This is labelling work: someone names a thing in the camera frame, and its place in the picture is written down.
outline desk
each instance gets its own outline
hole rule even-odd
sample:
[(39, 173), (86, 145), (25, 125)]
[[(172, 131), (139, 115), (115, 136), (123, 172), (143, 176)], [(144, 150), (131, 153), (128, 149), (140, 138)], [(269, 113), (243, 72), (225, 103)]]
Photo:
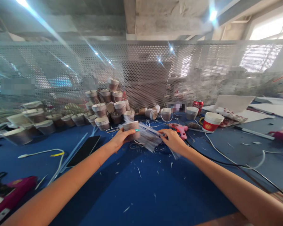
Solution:
[[(185, 122), (184, 114), (180, 115), (182, 117), (178, 118)], [(174, 116), (172, 122), (177, 123), (175, 118), (177, 116)], [(156, 125), (159, 125), (155, 128), (157, 130), (168, 127), (151, 121), (151, 126)], [(92, 130), (91, 125), (65, 128), (50, 136), (40, 136), (24, 146), (14, 146), (0, 140), (0, 172), (8, 172), (3, 182), (8, 183), (31, 175), (42, 178), (48, 174), (40, 186), (44, 188), (55, 173), (60, 157), (49, 157), (53, 153), (23, 159), (17, 157), (59, 148), (66, 152), (66, 159), (85, 133), (88, 132), (87, 139)], [(228, 162), (203, 139), (206, 139), (204, 133), (190, 130), (187, 133), (195, 139), (193, 145), (199, 151), (216, 160)], [(114, 134), (115, 132), (106, 133), (98, 130), (95, 135), (101, 135), (100, 142), (104, 144)], [(244, 134), (233, 128), (218, 128), (208, 136), (219, 150), (239, 164), (257, 165), (262, 158), (262, 149), (283, 151), (281, 142)], [(254, 183), (236, 167), (225, 167)], [(283, 156), (268, 154), (265, 163), (257, 170), (283, 189)], [(258, 175), (249, 173), (267, 190), (276, 191)], [(18, 207), (35, 193), (31, 191), (27, 194)], [(160, 152), (151, 153), (144, 148), (137, 152), (136, 149), (129, 149), (129, 144), (125, 144), (87, 181), (51, 225), (197, 225), (237, 211), (219, 189), (186, 159), (174, 160), (173, 156)]]

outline red and white cup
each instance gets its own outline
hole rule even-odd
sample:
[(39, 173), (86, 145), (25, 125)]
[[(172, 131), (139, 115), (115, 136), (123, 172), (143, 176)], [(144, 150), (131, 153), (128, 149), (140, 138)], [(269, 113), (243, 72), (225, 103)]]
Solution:
[(208, 131), (208, 132), (214, 132), (217, 127), (222, 123), (224, 120), (224, 117), (222, 115), (213, 113), (213, 112), (207, 112), (204, 117), (203, 127), (202, 130)]

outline perforated metal panel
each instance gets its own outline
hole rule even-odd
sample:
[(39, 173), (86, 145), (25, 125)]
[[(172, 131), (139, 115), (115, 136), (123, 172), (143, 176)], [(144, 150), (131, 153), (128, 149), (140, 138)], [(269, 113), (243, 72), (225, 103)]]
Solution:
[(120, 81), (133, 109), (166, 101), (214, 104), (220, 94), (283, 90), (283, 40), (59, 43), (0, 42), (0, 79), (33, 78), (34, 95), (1, 95), (0, 122), (41, 100), (48, 111), (82, 112), (84, 94)]

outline forearm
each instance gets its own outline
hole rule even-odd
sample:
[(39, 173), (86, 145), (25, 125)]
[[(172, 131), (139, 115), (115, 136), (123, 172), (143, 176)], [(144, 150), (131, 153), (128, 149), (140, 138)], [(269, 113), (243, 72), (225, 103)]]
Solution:
[(113, 154), (104, 145), (31, 198), (3, 226), (49, 225), (67, 202)]
[(283, 204), (256, 186), (185, 147), (192, 161), (254, 225), (283, 225)]

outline black phone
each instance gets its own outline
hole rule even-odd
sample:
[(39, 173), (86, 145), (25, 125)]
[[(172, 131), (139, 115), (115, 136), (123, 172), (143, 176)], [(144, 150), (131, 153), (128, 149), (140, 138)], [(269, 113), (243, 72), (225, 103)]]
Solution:
[(85, 143), (80, 147), (77, 153), (72, 157), (66, 167), (74, 167), (85, 158), (87, 158), (96, 147), (101, 136), (89, 137)]

